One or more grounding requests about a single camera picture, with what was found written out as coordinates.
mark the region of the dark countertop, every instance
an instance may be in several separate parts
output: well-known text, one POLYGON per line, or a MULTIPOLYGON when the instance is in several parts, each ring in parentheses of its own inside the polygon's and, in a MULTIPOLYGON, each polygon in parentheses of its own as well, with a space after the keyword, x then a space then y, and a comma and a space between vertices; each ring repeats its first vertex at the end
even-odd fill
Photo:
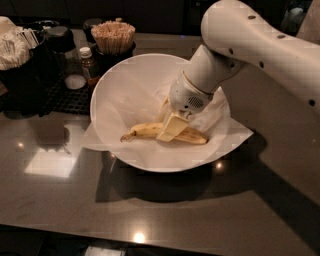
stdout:
POLYGON ((252 66, 224 83, 255 133, 180 173, 81 147, 88 116, 0 114, 0 224, 221 255, 320 251, 320 117, 252 66))

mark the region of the peeled banana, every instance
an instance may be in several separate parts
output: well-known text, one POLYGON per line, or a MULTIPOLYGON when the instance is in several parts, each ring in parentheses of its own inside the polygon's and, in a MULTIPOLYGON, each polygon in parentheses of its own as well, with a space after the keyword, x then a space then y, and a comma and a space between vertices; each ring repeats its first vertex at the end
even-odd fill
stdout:
MULTIPOLYGON (((162 128, 162 123, 143 123, 137 124, 131 127, 130 132, 124 134, 120 141, 129 141, 133 137, 140 138, 156 138, 158 133, 162 128)), ((174 140, 184 141, 192 144, 206 144, 208 142, 208 137, 206 137, 202 132, 187 127, 180 134, 178 134, 174 140)))

